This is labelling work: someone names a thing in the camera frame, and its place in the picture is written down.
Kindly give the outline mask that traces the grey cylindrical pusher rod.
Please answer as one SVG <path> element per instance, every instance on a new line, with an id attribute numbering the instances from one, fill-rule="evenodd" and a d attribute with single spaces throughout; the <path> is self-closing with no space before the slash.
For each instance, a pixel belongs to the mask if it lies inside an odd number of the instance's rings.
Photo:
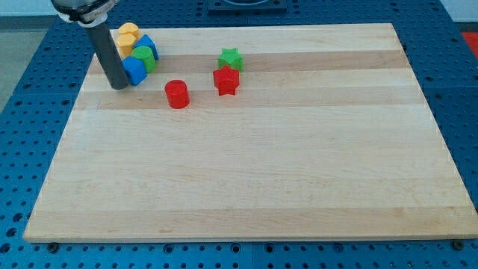
<path id="1" fill-rule="evenodd" d="M 121 57 L 105 22 L 85 28 L 110 86 L 115 90 L 129 85 Z"/>

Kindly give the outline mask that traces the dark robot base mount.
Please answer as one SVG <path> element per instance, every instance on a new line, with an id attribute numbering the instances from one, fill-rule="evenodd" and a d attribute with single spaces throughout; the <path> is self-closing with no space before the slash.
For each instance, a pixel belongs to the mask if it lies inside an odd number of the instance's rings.
<path id="1" fill-rule="evenodd" d="M 207 0 L 208 12 L 284 11 L 288 0 Z"/>

